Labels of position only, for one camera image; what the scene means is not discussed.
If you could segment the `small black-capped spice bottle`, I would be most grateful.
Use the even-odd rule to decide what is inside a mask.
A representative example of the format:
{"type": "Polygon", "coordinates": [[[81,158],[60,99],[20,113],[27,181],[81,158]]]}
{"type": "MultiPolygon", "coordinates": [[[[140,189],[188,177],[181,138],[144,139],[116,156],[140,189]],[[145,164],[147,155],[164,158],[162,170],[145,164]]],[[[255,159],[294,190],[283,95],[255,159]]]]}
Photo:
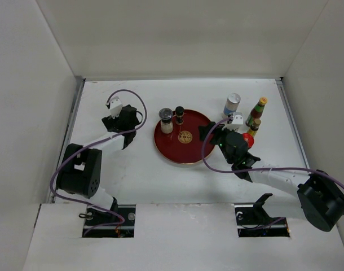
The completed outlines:
{"type": "Polygon", "coordinates": [[[184,118],[184,108],[182,106],[176,107],[176,109],[175,109],[175,117],[176,117],[176,119],[175,119],[176,124],[177,125],[182,125],[183,122],[184,122],[184,120],[183,120],[183,118],[184,118]]]}

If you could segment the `glass grinder with black top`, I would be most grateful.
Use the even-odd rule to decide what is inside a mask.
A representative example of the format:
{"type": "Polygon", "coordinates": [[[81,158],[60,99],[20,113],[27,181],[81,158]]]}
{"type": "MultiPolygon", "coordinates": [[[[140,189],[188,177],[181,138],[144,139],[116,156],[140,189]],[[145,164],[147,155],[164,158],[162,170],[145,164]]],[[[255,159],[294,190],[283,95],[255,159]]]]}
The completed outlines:
{"type": "Polygon", "coordinates": [[[161,131],[170,134],[173,131],[173,111],[170,108],[162,108],[159,113],[161,131]]]}

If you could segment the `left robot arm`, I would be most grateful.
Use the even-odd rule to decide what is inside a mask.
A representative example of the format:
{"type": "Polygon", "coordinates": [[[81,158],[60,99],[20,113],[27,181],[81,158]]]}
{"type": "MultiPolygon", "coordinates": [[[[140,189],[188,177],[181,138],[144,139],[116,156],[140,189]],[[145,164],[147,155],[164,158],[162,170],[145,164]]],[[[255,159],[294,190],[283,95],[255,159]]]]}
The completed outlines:
{"type": "Polygon", "coordinates": [[[100,220],[106,225],[118,219],[117,200],[100,186],[103,154],[112,154],[125,149],[135,138],[135,128],[140,124],[140,112],[131,105],[118,106],[117,114],[102,119],[108,133],[97,140],[97,144],[83,145],[71,143],[65,151],[62,169],[56,176],[55,189],[64,191],[70,200],[89,202],[99,211],[100,220]]]}

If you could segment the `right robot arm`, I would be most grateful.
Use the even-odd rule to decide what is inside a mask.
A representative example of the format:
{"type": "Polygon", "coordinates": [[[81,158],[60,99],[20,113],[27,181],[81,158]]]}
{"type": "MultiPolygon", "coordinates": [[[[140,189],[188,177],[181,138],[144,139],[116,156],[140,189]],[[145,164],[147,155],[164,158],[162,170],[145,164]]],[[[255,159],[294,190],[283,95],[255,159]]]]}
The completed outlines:
{"type": "Polygon", "coordinates": [[[217,145],[230,173],[238,178],[261,183],[296,197],[305,219],[321,231],[329,232],[344,216],[344,187],[320,170],[299,167],[274,167],[249,152],[243,135],[222,124],[199,126],[202,144],[217,145]]]}

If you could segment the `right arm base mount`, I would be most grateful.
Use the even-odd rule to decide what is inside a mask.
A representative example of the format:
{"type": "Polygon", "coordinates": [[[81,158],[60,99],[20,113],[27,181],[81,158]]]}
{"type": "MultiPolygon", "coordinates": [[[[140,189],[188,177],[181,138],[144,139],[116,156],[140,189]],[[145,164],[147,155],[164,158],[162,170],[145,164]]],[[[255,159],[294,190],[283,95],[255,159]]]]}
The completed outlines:
{"type": "Polygon", "coordinates": [[[285,217],[270,217],[263,205],[272,193],[263,194],[251,203],[234,205],[239,238],[290,237],[285,217]]]}

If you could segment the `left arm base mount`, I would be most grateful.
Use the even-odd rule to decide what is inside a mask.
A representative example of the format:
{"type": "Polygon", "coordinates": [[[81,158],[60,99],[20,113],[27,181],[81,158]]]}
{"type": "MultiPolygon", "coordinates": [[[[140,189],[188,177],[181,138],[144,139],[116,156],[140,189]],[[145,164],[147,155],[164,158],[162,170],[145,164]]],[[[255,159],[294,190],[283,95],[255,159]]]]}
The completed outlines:
{"type": "Polygon", "coordinates": [[[136,205],[119,205],[116,211],[125,219],[121,220],[109,213],[99,212],[88,208],[85,213],[80,213],[79,218],[83,219],[83,238],[133,238],[136,222],[136,205]]]}

